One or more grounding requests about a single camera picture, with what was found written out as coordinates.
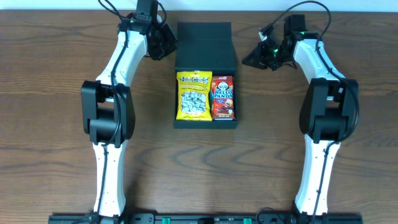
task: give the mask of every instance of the red snack box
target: red snack box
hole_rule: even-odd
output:
[[[210,90],[211,117],[213,120],[235,120],[234,77],[213,77]]]

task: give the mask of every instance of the open black box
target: open black box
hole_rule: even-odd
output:
[[[213,76],[234,77],[234,110],[236,121],[177,121],[178,82],[175,80],[175,129],[234,129],[238,126],[236,101],[236,57],[232,44],[230,22],[179,22],[178,50],[175,58],[177,72],[212,71]]]

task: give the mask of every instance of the snack bag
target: snack bag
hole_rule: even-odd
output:
[[[232,76],[213,77],[210,100],[213,120],[235,120],[234,78]]]
[[[212,72],[177,72],[177,120],[211,121],[209,91]]]

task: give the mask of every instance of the wooden table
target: wooden table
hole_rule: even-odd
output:
[[[169,12],[177,21],[231,21],[240,60],[258,28],[279,12]],[[360,86],[358,128],[334,163],[329,212],[365,223],[398,215],[398,14],[333,12],[324,43],[338,70]],[[324,12],[308,12],[321,30]],[[96,195],[96,162],[81,120],[80,87],[104,69],[118,18],[106,11],[0,11],[0,223],[46,223],[54,212],[85,213]],[[276,34],[282,38],[282,22]],[[175,53],[142,59],[132,84],[136,128],[125,156],[128,210],[289,210],[305,145],[301,69],[238,64],[236,130],[174,130]]]

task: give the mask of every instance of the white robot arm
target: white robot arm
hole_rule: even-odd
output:
[[[298,41],[293,53],[294,60],[301,66],[308,83],[310,83],[313,78],[324,78],[328,81],[338,81],[336,77],[328,72],[325,65],[319,58],[315,50],[316,42],[316,39],[304,39]],[[333,66],[332,62],[327,56],[325,49],[323,48],[322,41],[319,41],[318,46],[320,47],[320,53],[327,62],[329,68],[332,68],[334,73],[339,77],[344,78],[344,76]],[[333,101],[332,96],[328,96],[326,99],[328,101]],[[320,184],[322,184],[322,191],[320,193],[320,200],[316,211],[316,215],[322,215],[328,211],[327,193],[331,176],[331,168],[337,150],[340,148],[340,143],[330,146],[326,159],[324,178],[321,183],[322,167],[325,161],[325,149],[333,141],[320,140],[318,143],[315,143],[314,140],[307,134],[304,135],[304,140],[304,169],[300,190],[295,198],[295,204],[300,213],[306,212],[308,215],[313,215],[317,201],[316,199],[318,196],[318,187]]]
[[[129,87],[137,66],[147,52],[160,60],[176,49],[174,34],[157,15],[158,4],[161,6],[156,0],[138,0],[136,13],[123,17],[119,25],[118,43],[108,65],[95,82],[85,81],[81,88],[83,124],[97,161],[93,211],[101,217],[119,217],[126,205],[124,152],[135,124]],[[105,101],[115,102],[114,109],[98,106]]]
[[[314,3],[301,2],[288,10],[306,2]],[[311,219],[309,217],[314,219],[327,214],[327,192],[333,161],[341,141],[352,134],[358,120],[358,84],[355,80],[347,80],[333,66],[323,47],[322,36],[305,29],[304,15],[285,18],[281,44],[277,44],[271,34],[275,22],[260,30],[262,41],[242,63],[277,70],[291,61],[293,65],[288,65],[297,68],[297,62],[310,84],[299,119],[305,140],[305,162],[300,190],[294,201],[299,223],[307,223]],[[328,101],[334,101],[338,106],[328,106]]]

